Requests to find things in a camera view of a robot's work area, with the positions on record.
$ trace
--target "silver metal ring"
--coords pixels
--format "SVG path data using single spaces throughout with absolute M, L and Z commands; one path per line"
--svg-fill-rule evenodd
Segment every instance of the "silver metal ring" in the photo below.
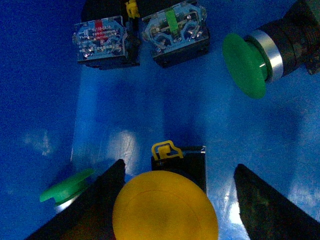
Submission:
M 268 78 L 266 82 L 273 82 L 280 79 L 284 74 L 284 63 L 279 52 L 278 47 L 272 38 L 264 31 L 259 29 L 254 30 L 246 38 L 253 43 L 260 52 L 264 53 L 264 60 L 266 60 L 266 66 L 268 68 Z

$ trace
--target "green button cap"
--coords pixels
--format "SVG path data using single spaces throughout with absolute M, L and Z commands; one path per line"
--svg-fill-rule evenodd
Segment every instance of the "green button cap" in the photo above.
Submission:
M 83 193 L 89 187 L 89 184 L 86 182 L 86 178 L 93 173 L 94 170 L 89 168 L 50 187 L 40 195 L 40 202 L 54 198 L 55 206 L 59 206 L 69 201 L 75 196 Z
M 261 99 L 266 94 L 267 66 L 262 54 L 253 43 L 235 33 L 223 42 L 223 56 L 237 86 L 249 97 Z

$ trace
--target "green stripe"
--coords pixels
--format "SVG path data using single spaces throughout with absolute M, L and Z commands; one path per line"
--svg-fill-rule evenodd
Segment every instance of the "green stripe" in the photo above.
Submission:
M 178 27 L 175 11 L 173 9 L 166 11 L 165 17 L 166 17 L 166 20 L 168 21 L 171 33 L 178 31 L 179 27 Z

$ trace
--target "blue surface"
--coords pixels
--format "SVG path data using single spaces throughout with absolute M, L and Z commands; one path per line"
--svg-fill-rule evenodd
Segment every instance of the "blue surface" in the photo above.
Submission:
M 1 37 L 16 49 L 2 49 L 10 57 L 0 82 L 0 239 L 23 239 L 52 218 L 53 202 L 39 203 L 39 195 L 74 170 L 93 166 L 98 175 L 123 158 L 129 180 L 151 169 L 151 146 L 168 139 L 207 146 L 219 239 L 249 239 L 233 180 L 239 163 L 320 221 L 320 75 L 302 67 L 253 100 L 236 87 L 222 56 L 228 33 L 244 36 L 282 17 L 293 0 L 202 0 L 208 55 L 162 69 L 144 44 L 140 67 L 108 71 L 76 65 L 71 29 L 82 5 L 58 2 L 4 3 Z M 13 30 L 28 41 L 12 38 Z M 39 43 L 48 48 L 33 48 Z

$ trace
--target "yellow latch clip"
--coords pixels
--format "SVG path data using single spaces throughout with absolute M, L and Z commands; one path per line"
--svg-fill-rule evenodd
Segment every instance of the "yellow latch clip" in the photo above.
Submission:
M 154 157 L 154 160 L 159 160 L 158 155 L 156 153 L 156 147 L 158 147 L 158 152 L 160 159 L 171 159 L 175 157 L 180 157 L 181 159 L 184 158 L 184 155 L 182 154 L 182 151 L 180 148 L 176 147 L 174 143 L 171 140 L 163 141 L 156 143 L 152 146 L 151 151 L 152 155 Z M 172 150 L 176 151 L 177 154 L 169 155 Z
M 136 0 L 129 0 L 125 3 L 126 5 L 126 12 L 128 13 L 129 18 L 140 18 L 140 14 L 138 11 L 137 1 Z

